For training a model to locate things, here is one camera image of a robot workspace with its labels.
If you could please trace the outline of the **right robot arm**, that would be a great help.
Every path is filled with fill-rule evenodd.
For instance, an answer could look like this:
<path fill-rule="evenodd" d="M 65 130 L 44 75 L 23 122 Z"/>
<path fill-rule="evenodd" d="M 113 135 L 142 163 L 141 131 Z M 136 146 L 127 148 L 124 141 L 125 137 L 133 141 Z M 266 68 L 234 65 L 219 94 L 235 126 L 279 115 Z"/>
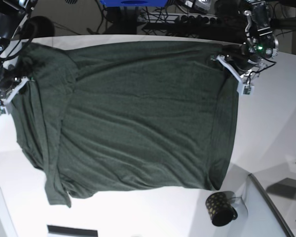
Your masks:
<path fill-rule="evenodd" d="M 20 56 L 36 36 L 37 23 L 30 19 L 36 4 L 36 0 L 0 0 L 0 115 L 10 113 L 11 101 L 30 81 L 27 76 L 18 76 L 13 65 L 6 69 L 4 63 Z M 10 50 L 6 57 L 2 57 L 12 39 L 16 35 L 23 36 L 29 26 L 33 27 L 33 31 L 28 41 L 15 54 Z"/>

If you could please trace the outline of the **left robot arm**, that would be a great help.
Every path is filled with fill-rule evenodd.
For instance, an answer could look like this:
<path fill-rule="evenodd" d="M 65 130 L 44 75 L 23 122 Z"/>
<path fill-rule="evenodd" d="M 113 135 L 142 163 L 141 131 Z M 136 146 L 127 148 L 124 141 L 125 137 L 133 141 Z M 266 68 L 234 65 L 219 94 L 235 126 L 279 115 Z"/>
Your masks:
<path fill-rule="evenodd" d="M 227 45 L 211 59 L 219 62 L 237 80 L 239 95 L 252 95 L 253 80 L 276 65 L 278 40 L 271 29 L 269 8 L 264 0 L 218 0 L 215 14 L 228 26 L 243 29 L 240 45 Z"/>

